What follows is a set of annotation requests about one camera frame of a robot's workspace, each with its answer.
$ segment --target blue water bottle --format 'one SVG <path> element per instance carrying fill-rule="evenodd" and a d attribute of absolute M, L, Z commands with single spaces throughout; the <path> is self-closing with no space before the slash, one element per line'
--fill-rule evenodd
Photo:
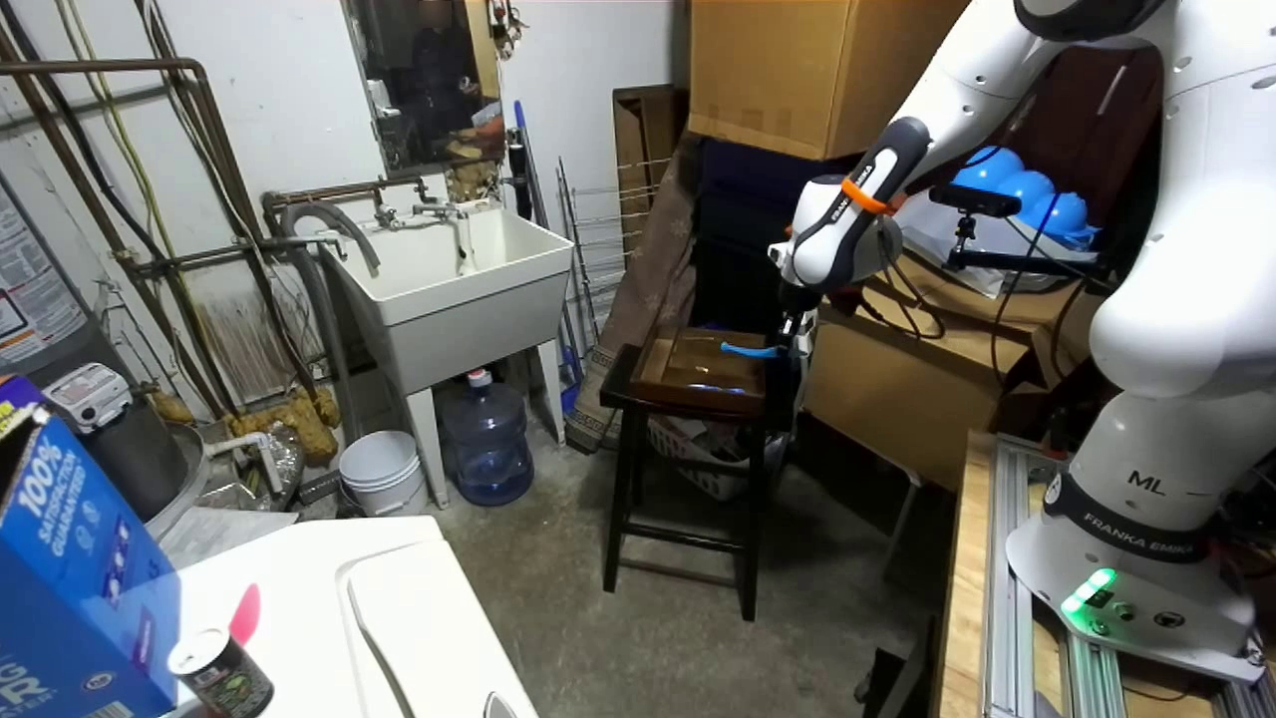
<path fill-rule="evenodd" d="M 522 396 L 469 372 L 466 387 L 442 398 L 442 464 L 457 496 L 474 508 L 500 508 L 532 479 Z"/>

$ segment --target stool seat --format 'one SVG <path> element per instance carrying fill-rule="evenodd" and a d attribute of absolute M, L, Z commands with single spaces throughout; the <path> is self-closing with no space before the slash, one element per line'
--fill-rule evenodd
<path fill-rule="evenodd" d="M 769 464 L 764 464 L 764 427 L 769 427 L 769 396 L 764 396 L 764 362 L 725 355 L 720 342 L 761 347 L 761 335 L 742 332 L 679 332 L 659 335 L 647 347 L 621 347 L 597 398 L 600 406 L 621 412 L 619 467 L 612 467 L 612 499 L 600 556 L 600 590 L 619 582 L 621 537 L 660 537 L 696 551 L 725 551 L 738 557 L 734 588 L 742 600 L 742 620 L 754 622 L 757 608 L 757 548 L 761 548 L 761 513 L 769 499 Z M 742 430 L 742 447 L 749 455 L 745 467 L 691 464 L 668 459 L 672 467 L 696 467 L 718 476 L 742 476 L 742 496 L 734 508 L 734 523 L 668 523 L 659 513 L 641 513 L 641 483 L 648 447 L 648 414 L 680 414 L 729 422 Z"/>

